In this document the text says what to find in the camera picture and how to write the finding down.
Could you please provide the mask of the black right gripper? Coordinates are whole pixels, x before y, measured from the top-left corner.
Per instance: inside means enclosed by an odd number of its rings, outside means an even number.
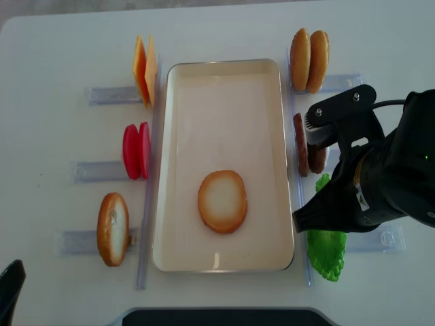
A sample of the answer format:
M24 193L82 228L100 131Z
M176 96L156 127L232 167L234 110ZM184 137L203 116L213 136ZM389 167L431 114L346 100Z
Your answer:
M340 164L317 192L292 213L297 232L367 232L385 221L409 216L408 190L388 158L394 133L384 135L372 111L377 93L362 84L311 105L304 116L307 143L338 143Z

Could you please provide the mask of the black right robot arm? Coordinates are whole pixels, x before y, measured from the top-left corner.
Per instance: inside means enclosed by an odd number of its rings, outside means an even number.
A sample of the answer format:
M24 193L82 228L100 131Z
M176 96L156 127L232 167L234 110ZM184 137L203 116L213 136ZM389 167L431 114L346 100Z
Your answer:
M434 91L411 92L398 105L402 116L389 134L367 84L308 109L307 141L338 145L340 159L326 186L294 212L298 232L369 232L405 216L434 225Z

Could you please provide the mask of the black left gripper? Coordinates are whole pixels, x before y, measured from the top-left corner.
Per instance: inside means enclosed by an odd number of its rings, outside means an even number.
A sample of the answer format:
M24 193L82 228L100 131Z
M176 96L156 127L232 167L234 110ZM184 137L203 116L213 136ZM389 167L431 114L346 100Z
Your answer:
M26 278L22 260L14 260L2 273L0 279L1 325L11 325L20 291Z

